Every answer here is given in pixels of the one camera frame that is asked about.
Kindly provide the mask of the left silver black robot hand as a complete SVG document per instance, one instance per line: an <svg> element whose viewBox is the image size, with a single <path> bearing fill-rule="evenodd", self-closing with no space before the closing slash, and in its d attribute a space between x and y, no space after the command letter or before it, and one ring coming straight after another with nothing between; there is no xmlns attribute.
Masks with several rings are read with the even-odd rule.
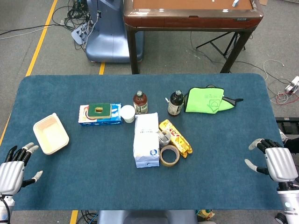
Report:
<svg viewBox="0 0 299 224"><path fill-rule="evenodd" d="M30 142L18 148L12 147L0 165L0 194L5 196L13 196L17 194L21 188L37 182L43 174L38 171L34 177L25 180L24 172L31 155L39 148L33 142Z"/></svg>

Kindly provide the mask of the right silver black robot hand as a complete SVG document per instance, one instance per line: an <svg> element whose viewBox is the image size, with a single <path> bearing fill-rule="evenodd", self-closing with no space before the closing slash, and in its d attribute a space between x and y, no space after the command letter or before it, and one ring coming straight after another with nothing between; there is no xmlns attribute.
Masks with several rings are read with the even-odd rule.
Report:
<svg viewBox="0 0 299 224"><path fill-rule="evenodd" d="M254 165L245 159L246 165L253 171L269 175L275 182L292 182L299 175L289 149L270 139L256 139L249 145L249 150L258 148L264 155L267 167Z"/></svg>

